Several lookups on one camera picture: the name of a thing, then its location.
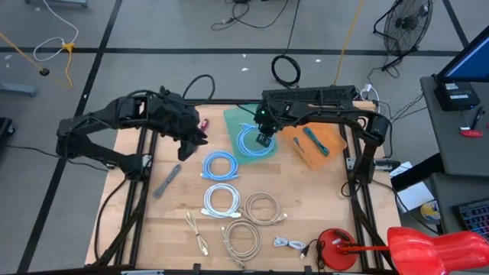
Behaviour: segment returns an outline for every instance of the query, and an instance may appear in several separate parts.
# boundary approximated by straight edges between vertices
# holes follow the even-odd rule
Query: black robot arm
[[[179,160],[186,160],[207,136],[198,128],[199,113],[182,97],[162,87],[159,93],[136,91],[110,102],[104,109],[63,119],[57,131],[57,154],[73,159],[88,157],[120,167],[130,180],[142,180],[149,156],[124,155],[94,144],[88,134],[104,129],[146,127],[180,141]]]
[[[358,120],[364,118],[365,126]],[[349,175],[359,183],[370,183],[374,175],[374,155],[385,140],[389,120],[381,114],[359,108],[324,108],[304,102],[284,102],[263,99],[257,107],[254,121],[260,133],[257,142],[267,147],[270,138],[286,126],[296,127],[309,122],[324,122],[347,125],[365,143],[361,156]]]

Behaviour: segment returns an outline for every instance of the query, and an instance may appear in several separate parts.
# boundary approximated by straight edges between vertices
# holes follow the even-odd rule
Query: blue cable on tray
[[[242,127],[242,129],[239,132],[236,139],[237,139],[239,151],[242,154],[244,154],[246,157],[263,157],[264,155],[270,153],[270,151],[272,151],[272,149],[274,149],[275,140],[273,138],[272,138],[272,141],[270,142],[270,145],[266,148],[263,148],[261,150],[250,150],[250,149],[248,149],[245,145],[245,137],[251,131],[258,130],[258,126],[250,125],[247,123],[242,123],[242,124],[240,124],[240,126]]]
[[[229,172],[227,172],[224,175],[215,175],[211,172],[211,164],[213,160],[219,157],[229,160],[229,164],[231,165]],[[233,155],[231,155],[229,152],[226,152],[224,150],[217,150],[208,154],[207,157],[205,158],[204,163],[202,164],[202,173],[200,174],[200,176],[204,179],[215,180],[215,181],[232,180],[239,177],[239,175],[236,175],[237,172],[238,172],[238,161],[235,159],[235,157],[233,157]]]
[[[314,135],[313,130],[311,130],[311,128],[309,128],[309,127],[304,127],[303,130],[304,130],[304,133],[306,133],[306,135],[311,140],[313,140],[313,142],[319,148],[319,150],[321,151],[321,153],[323,155],[325,155],[325,156],[328,156],[329,155],[329,149],[326,146],[322,145],[321,141],[319,141],[319,139]]]

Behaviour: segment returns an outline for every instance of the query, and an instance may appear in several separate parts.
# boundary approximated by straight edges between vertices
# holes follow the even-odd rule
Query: blue screen
[[[489,37],[449,70],[446,77],[489,79]]]

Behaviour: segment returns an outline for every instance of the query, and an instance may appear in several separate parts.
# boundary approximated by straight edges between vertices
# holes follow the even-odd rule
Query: wooden tabletop
[[[371,102],[355,103],[359,108],[373,109]],[[180,163],[176,150],[179,142],[171,138],[159,137],[153,162],[150,182],[150,194],[147,199],[144,225],[139,247],[137,268],[144,269],[181,269],[190,270],[194,263],[200,263],[204,270],[237,270],[230,260],[222,243],[221,227],[231,219],[217,219],[200,214],[203,196],[206,190],[216,182],[200,177],[202,162],[206,155],[214,150],[232,152],[231,142],[226,131],[223,111],[235,108],[232,105],[203,105],[198,107],[200,118],[210,120],[206,133],[209,144],[199,147],[188,160],[182,162],[182,170],[170,183],[160,199],[151,197],[151,193],[164,181],[172,168]],[[349,129],[347,130],[352,144]],[[149,148],[149,134],[146,148]],[[138,145],[139,131],[119,131],[114,149],[123,154],[133,154]],[[314,262],[316,252],[311,249],[309,256],[300,260],[300,252],[289,247],[274,247],[275,236],[309,243],[318,238],[328,228],[343,228],[355,236],[355,226],[349,199],[342,197],[340,187],[347,181],[343,156],[336,157],[319,170],[311,171],[297,155],[277,137],[279,147],[275,156],[256,163],[241,165],[240,177],[230,180],[241,194],[241,201],[255,192],[272,194],[287,213],[288,218],[272,226],[259,227],[262,234],[262,247],[258,255],[246,262],[248,270],[302,271],[305,265],[316,270]],[[377,149],[377,157],[383,157],[382,147]],[[212,170],[219,174],[228,170],[226,160],[217,159]],[[122,181],[120,170],[108,173],[101,202]],[[386,172],[375,172],[374,179],[390,185]],[[99,253],[102,253],[120,230],[121,217],[125,207],[129,184],[126,183],[108,202],[102,215],[99,235]],[[387,229],[400,226],[399,215],[393,193],[382,186],[371,184],[371,200],[374,208],[377,230],[387,242]],[[231,195],[218,190],[212,196],[212,204],[217,210],[226,210],[231,205]],[[270,202],[259,201],[255,205],[257,218],[273,215]],[[185,214],[193,213],[200,234],[209,244],[210,254],[204,257],[197,245],[196,237],[185,221]],[[130,247],[132,233],[127,238]],[[236,250],[243,251],[252,245],[253,239],[247,229],[237,229],[232,235],[232,244]],[[129,249],[125,249],[125,261],[128,261]],[[86,263],[95,260],[93,255],[93,236],[86,257]],[[359,260],[349,271],[360,271]]]

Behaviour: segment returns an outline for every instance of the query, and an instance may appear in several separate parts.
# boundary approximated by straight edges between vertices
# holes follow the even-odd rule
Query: yellow rope
[[[364,4],[364,0],[360,0],[360,2],[358,3],[357,11],[355,12],[355,17],[353,18],[353,22],[351,23],[350,29],[348,30],[348,34],[346,34],[346,40],[345,43],[343,44],[342,54],[339,57],[339,63],[338,63],[338,69],[336,70],[335,81],[333,82],[334,86],[336,85],[336,81],[338,80],[339,72],[342,70],[343,55],[345,54],[346,46],[348,46],[348,42],[350,41],[351,33],[353,32],[353,29],[357,24],[358,16],[360,15],[361,7],[363,6],[363,4]]]
[[[15,46],[14,43],[12,43],[3,33],[0,32],[0,37],[5,41],[7,42],[7,44],[9,44],[11,47],[13,47],[18,53],[20,53],[20,55],[22,55],[26,60],[28,60],[32,65],[34,65],[39,71],[42,71],[44,70],[44,68],[42,66],[40,66],[39,64],[37,64],[35,61],[33,61],[27,54],[25,54],[21,49],[19,49],[17,46]],[[70,59],[68,61],[68,66],[66,67],[66,71],[68,71],[68,67],[70,66],[70,62],[71,62],[71,52],[70,52]],[[66,88],[66,84],[63,83],[63,81],[59,80],[58,78],[56,78],[55,76],[51,76],[53,78],[53,81],[57,84],[60,84],[62,85],[63,87]],[[70,82],[70,87],[73,87],[73,84],[71,83],[71,79],[70,77],[68,76],[68,80]]]
[[[64,73],[66,74],[66,77],[68,79],[68,82],[70,83],[70,87],[73,88],[73,82],[71,81],[70,74],[68,73],[68,70],[70,69],[70,64],[71,64],[71,56],[73,52],[73,48],[75,47],[74,43],[66,43],[63,45],[63,49],[68,51],[68,64],[66,65],[66,69],[64,70]]]

